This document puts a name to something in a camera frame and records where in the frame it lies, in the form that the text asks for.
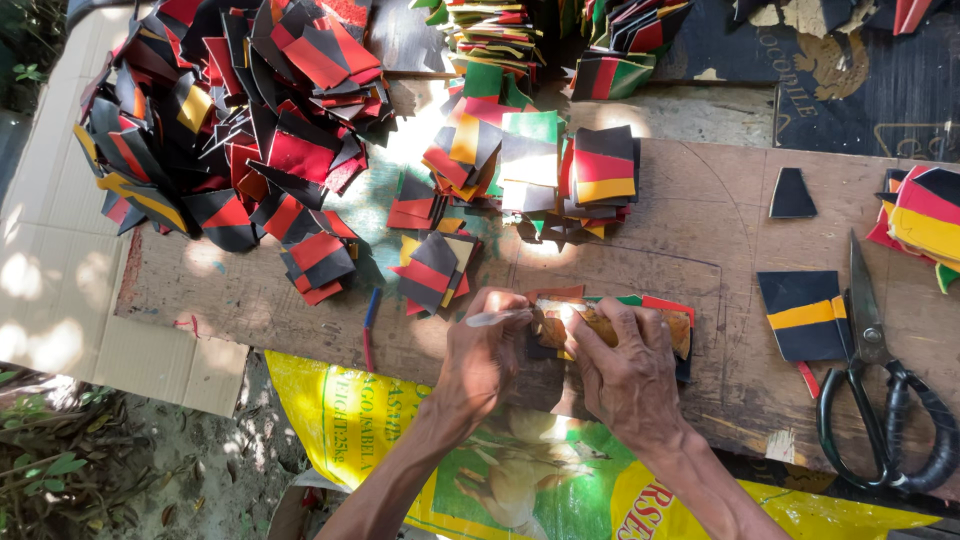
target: cardboard box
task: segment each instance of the cardboard box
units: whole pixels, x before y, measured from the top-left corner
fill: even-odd
[[[112,315],[131,234],[101,215],[104,191],[72,129],[131,13],[85,17],[40,95],[0,210],[0,360],[232,416],[247,346]]]

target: left hand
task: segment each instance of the left hand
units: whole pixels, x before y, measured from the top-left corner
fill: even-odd
[[[517,371],[514,335],[533,320],[533,313],[488,327],[471,328],[464,321],[484,311],[530,306],[509,289],[484,287],[461,321],[446,333],[446,357],[429,401],[437,406],[451,436],[465,440],[490,414]]]

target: scissor blade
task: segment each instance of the scissor blade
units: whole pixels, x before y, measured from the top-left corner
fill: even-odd
[[[887,352],[883,321],[876,306],[870,270],[853,229],[850,231],[850,296],[852,329],[860,359],[869,363],[886,363],[891,357]]]

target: right hand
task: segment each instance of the right hand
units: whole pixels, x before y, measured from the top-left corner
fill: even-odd
[[[580,368],[587,410],[641,461],[671,455],[690,427],[680,412],[670,328],[658,311],[615,298],[601,300],[596,311],[616,331],[612,349],[577,311],[562,314],[564,347]]]

